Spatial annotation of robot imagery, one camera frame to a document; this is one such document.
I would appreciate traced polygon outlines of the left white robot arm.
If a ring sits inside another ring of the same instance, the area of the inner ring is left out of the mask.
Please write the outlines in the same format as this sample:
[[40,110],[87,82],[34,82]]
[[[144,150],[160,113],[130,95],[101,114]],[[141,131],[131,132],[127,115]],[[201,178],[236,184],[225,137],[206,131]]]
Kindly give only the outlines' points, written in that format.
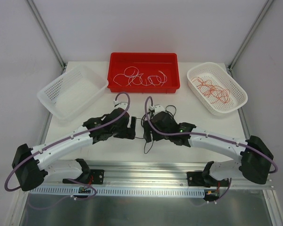
[[101,117],[88,119],[78,129],[57,141],[34,147],[27,144],[19,146],[12,162],[19,188],[30,191],[45,181],[64,184],[91,182],[91,169],[84,159],[66,161],[62,157],[110,137],[134,139],[135,128],[136,117],[130,116],[122,108],[116,108]]

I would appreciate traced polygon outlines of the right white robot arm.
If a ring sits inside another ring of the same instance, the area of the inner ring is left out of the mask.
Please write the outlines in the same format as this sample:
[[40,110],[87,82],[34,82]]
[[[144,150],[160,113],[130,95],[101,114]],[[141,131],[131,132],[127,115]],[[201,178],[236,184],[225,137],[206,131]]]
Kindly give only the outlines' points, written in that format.
[[201,174],[206,186],[239,176],[264,185],[274,166],[274,156],[257,136],[238,139],[209,133],[191,123],[177,123],[167,111],[147,114],[143,128],[148,142],[164,139],[178,146],[201,148],[229,157],[228,161],[206,164]]

